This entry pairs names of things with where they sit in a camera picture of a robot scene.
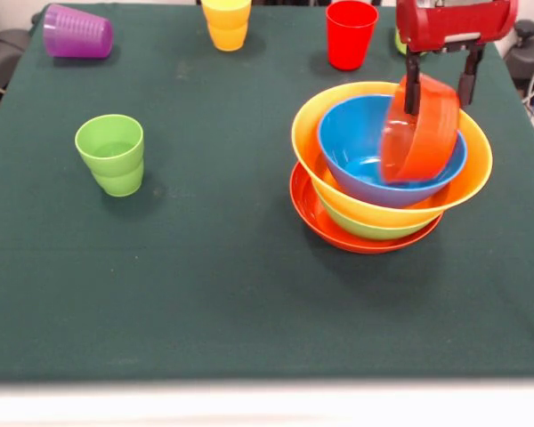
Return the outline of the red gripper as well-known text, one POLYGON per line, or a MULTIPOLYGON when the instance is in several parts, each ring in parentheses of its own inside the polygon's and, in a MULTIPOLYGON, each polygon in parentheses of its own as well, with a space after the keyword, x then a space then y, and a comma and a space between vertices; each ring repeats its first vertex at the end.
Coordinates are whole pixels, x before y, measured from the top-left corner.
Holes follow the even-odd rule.
POLYGON ((503 38, 512 28, 517 1, 398 1, 396 27, 407 46, 404 110, 417 116, 420 105, 420 52, 471 45, 457 95, 461 107, 473 101, 478 67, 485 44, 503 38))

